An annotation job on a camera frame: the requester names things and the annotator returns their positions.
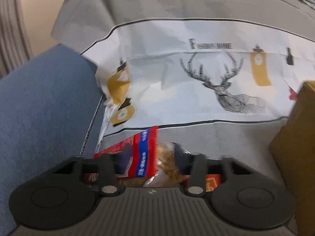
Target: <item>yellow bottle illustration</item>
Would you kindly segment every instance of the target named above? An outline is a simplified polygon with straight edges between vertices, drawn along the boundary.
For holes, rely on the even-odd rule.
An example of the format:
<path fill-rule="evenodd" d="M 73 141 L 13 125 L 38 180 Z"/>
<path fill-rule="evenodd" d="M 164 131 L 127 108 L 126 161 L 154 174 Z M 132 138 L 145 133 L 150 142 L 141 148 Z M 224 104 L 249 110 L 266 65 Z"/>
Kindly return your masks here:
<path fill-rule="evenodd" d="M 271 86 L 267 72 L 267 54 L 258 45 L 250 54 L 250 63 L 254 80 L 258 86 Z"/>
<path fill-rule="evenodd" d="M 115 105 L 119 105 L 126 97 L 128 88 L 130 86 L 130 72 L 126 62 L 120 62 L 120 67 L 107 81 L 107 88 L 109 94 L 113 99 Z"/>
<path fill-rule="evenodd" d="M 111 117 L 110 122 L 113 127 L 116 127 L 134 115 L 135 109 L 130 103 L 130 98 L 126 98 L 125 102 L 119 107 L 118 111 Z"/>

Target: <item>deer head illustration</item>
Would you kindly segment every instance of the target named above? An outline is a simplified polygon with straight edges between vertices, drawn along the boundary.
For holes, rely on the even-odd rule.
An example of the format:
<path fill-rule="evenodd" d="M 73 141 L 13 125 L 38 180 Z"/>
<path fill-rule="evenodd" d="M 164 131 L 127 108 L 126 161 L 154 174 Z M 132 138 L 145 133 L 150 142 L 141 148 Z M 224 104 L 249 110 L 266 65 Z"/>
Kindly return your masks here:
<path fill-rule="evenodd" d="M 226 95 L 227 94 L 227 89 L 231 86 L 231 83 L 228 82 L 232 77 L 236 76 L 238 72 L 241 70 L 242 65 L 243 65 L 243 60 L 244 58 L 241 58 L 240 61 L 240 66 L 237 66 L 237 62 L 235 59 L 231 56 L 230 53 L 227 53 L 228 56 L 232 59 L 233 61 L 233 69 L 231 72 L 229 71 L 229 68 L 227 67 L 226 64 L 224 64 L 224 68 L 226 73 L 224 76 L 221 77 L 221 83 L 220 85 L 214 85 L 211 81 L 210 78 L 204 74 L 204 65 L 201 64 L 199 67 L 199 74 L 196 74 L 196 70 L 193 69 L 193 58 L 196 56 L 197 53 L 194 53 L 190 60 L 187 63 L 187 68 L 185 67 L 183 60 L 180 58 L 180 64 L 182 68 L 185 70 L 185 72 L 193 79 L 199 80 L 202 82 L 202 85 L 205 86 L 206 88 L 212 89 L 215 91 L 217 95 Z"/>
<path fill-rule="evenodd" d="M 214 85 L 210 77 L 204 74 L 204 66 L 199 66 L 199 74 L 193 69 L 193 58 L 197 53 L 194 53 L 185 67 L 183 60 L 180 58 L 180 65 L 184 71 L 193 79 L 202 82 L 202 85 L 208 89 L 214 90 L 220 105 L 224 110 L 229 112 L 263 112 L 265 110 L 265 102 L 261 98 L 251 97 L 245 94 L 232 95 L 227 89 L 231 86 L 229 80 L 236 76 L 242 68 L 244 58 L 241 58 L 239 66 L 236 60 L 227 52 L 227 55 L 233 62 L 233 69 L 229 71 L 229 68 L 224 64 L 225 74 L 221 77 L 220 85 Z"/>

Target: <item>blue stripe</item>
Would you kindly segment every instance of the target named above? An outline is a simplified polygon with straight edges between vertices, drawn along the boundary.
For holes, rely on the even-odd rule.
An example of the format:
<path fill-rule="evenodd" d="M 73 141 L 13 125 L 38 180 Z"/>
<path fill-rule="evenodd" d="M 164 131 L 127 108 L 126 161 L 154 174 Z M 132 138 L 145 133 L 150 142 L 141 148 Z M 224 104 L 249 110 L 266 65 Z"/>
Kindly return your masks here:
<path fill-rule="evenodd" d="M 145 177 L 147 162 L 149 160 L 148 150 L 149 129 L 140 133 L 139 147 L 139 163 L 137 165 L 136 177 Z"/>

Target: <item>ribbed fabric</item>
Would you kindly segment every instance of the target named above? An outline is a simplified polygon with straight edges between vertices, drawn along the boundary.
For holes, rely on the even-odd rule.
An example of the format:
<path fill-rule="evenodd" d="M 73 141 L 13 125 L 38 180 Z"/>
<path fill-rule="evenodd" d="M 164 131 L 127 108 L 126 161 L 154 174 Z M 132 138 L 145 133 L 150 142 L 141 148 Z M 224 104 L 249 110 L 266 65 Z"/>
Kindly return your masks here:
<path fill-rule="evenodd" d="M 0 78 L 31 56 L 19 0 L 0 0 Z"/>

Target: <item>red snack package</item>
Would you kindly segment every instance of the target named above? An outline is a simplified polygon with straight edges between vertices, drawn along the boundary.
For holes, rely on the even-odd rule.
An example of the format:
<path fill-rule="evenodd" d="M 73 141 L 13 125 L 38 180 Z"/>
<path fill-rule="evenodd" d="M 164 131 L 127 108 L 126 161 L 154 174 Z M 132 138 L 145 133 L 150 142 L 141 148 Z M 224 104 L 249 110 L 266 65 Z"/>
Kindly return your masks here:
<path fill-rule="evenodd" d="M 93 184 L 95 181 L 97 181 L 98 173 L 86 173 L 82 177 L 82 181 L 85 184 Z"/>
<path fill-rule="evenodd" d="M 220 185 L 220 175 L 208 174 L 206 177 L 206 192 L 211 192 Z"/>
<path fill-rule="evenodd" d="M 151 177 L 156 171 L 156 148 L 157 148 L 157 129 L 153 126 L 145 131 L 135 134 L 109 148 L 96 154 L 98 158 L 104 153 L 115 153 L 121 151 L 126 144 L 132 146 L 132 158 L 130 159 L 125 174 L 116 175 L 117 177 Z"/>
<path fill-rule="evenodd" d="M 189 180 L 189 176 L 187 176 L 187 179 L 182 182 L 182 186 L 184 188 L 187 187 Z M 207 174 L 206 176 L 206 192 L 211 192 L 214 189 L 216 189 L 221 184 L 221 175 L 219 174 Z"/>

